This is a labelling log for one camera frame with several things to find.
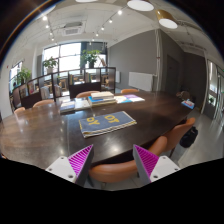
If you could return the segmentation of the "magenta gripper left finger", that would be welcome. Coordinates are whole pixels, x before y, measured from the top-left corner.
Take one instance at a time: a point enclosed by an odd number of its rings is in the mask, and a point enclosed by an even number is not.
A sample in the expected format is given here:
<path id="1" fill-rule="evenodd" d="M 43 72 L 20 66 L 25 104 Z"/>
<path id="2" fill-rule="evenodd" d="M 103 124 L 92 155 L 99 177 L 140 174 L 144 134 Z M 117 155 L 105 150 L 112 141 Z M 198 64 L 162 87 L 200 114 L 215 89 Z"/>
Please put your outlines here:
<path id="1" fill-rule="evenodd" d="M 94 155 L 94 147 L 89 145 L 69 157 L 60 156 L 46 171 L 65 180 L 84 186 Z"/>

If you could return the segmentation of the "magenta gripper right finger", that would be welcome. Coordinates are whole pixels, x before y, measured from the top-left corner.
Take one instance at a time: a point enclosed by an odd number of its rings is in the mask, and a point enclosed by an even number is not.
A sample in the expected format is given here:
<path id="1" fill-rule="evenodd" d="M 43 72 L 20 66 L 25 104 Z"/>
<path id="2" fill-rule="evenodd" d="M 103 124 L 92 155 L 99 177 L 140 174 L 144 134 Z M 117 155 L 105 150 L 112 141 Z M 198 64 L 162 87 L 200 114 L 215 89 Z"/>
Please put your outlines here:
<path id="1" fill-rule="evenodd" d="M 137 145 L 133 146 L 133 157 L 136 162 L 140 180 L 144 185 L 150 184 L 180 170 L 167 156 L 156 156 Z"/>

